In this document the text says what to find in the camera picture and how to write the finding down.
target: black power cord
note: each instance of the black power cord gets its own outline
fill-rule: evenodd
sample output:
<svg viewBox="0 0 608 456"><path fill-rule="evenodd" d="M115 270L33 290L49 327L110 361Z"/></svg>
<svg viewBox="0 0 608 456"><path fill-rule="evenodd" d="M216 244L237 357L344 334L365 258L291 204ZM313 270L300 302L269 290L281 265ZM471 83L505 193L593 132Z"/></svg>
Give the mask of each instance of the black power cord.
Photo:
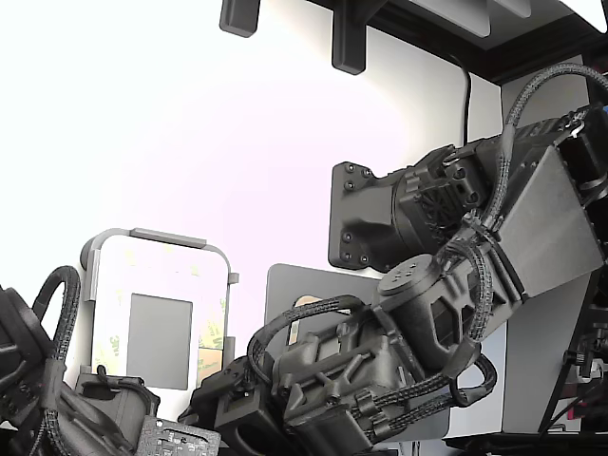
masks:
<svg viewBox="0 0 608 456"><path fill-rule="evenodd" d="M463 105L463 146L465 146L468 144L468 112L470 110L472 90L471 73L468 72L465 64L458 57L454 54L448 55L458 64L465 75L465 103Z"/></svg>

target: gray panel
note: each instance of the gray panel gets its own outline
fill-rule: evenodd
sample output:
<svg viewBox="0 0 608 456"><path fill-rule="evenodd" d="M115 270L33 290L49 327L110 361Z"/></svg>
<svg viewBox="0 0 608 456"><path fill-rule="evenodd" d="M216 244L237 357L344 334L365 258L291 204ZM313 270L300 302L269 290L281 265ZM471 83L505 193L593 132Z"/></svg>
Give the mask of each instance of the gray panel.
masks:
<svg viewBox="0 0 608 456"><path fill-rule="evenodd" d="M268 272L266 290L266 314L264 321L268 323L279 314L291 309L302 296L329 298L338 295L354 295L363 302L371 303L378 280L359 275L339 274L316 269L302 268L287 264L276 264ZM340 313L325 313L301 320L298 334L320 331L331 325L336 325L345 315ZM268 352L277 358L285 351L287 330L282 330L268 346ZM431 396L412 401L419 405ZM407 442L412 440L440 439L447 433L449 426L449 410L427 418L408 428L405 432L389 439L389 442Z"/></svg>
<svg viewBox="0 0 608 456"><path fill-rule="evenodd" d="M432 11L449 22L475 35L485 37L490 34L490 16L486 0L411 0L422 8Z"/></svg>
<svg viewBox="0 0 608 456"><path fill-rule="evenodd" d="M507 322L504 432L539 430L590 277L528 300Z"/></svg>
<svg viewBox="0 0 608 456"><path fill-rule="evenodd" d="M522 196L505 204L500 229L501 246L531 297L603 265L596 235L558 151L548 149L536 168L532 164Z"/></svg>
<svg viewBox="0 0 608 456"><path fill-rule="evenodd" d="M192 303L133 294L126 374L152 388L188 389Z"/></svg>
<svg viewBox="0 0 608 456"><path fill-rule="evenodd" d="M576 56L565 62L582 64L582 57ZM503 119L506 118L506 114L515 103L515 99L532 77L534 77L534 74L529 74L501 87ZM523 111L520 126L561 117L585 105L589 105L589 93L587 92L585 78L580 76L560 76L543 85L532 96Z"/></svg>
<svg viewBox="0 0 608 456"><path fill-rule="evenodd" d="M490 17L490 34L486 37L477 36L462 27L452 24L443 17L433 12L413 4L410 0L391 0L392 3L399 5L400 8L408 10L418 16L427 19L443 29L458 35L475 46L482 49L491 49L499 46L513 38L521 36L529 31L538 29L562 17L572 14L572 11L563 5L559 0L533 0L530 2L530 15L524 19L507 9L498 2L487 2L487 10ZM521 3L517 0L509 1L514 6ZM459 3L458 0L446 0L445 3Z"/></svg>

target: dark shelf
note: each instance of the dark shelf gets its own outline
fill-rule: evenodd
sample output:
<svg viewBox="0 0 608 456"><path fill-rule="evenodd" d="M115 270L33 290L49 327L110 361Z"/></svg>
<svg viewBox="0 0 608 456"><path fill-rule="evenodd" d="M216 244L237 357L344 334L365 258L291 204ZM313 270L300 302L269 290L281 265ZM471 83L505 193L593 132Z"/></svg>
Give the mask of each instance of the dark shelf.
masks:
<svg viewBox="0 0 608 456"><path fill-rule="evenodd" d="M221 28L241 36L256 31L260 0L224 0ZM442 59L456 59L499 86L579 54L608 48L608 36L570 14L485 50L390 0L307 0L333 11L332 64L365 70L366 24ZM255 19L251 11L256 12Z"/></svg>

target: gray rectangle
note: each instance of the gray rectangle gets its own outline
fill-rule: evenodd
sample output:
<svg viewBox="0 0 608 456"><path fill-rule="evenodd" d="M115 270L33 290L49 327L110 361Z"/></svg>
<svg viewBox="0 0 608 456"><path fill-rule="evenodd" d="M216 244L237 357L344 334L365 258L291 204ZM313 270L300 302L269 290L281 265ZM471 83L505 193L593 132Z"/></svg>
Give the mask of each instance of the gray rectangle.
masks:
<svg viewBox="0 0 608 456"><path fill-rule="evenodd" d="M188 389L192 302L131 295L126 374L147 387Z"/></svg>

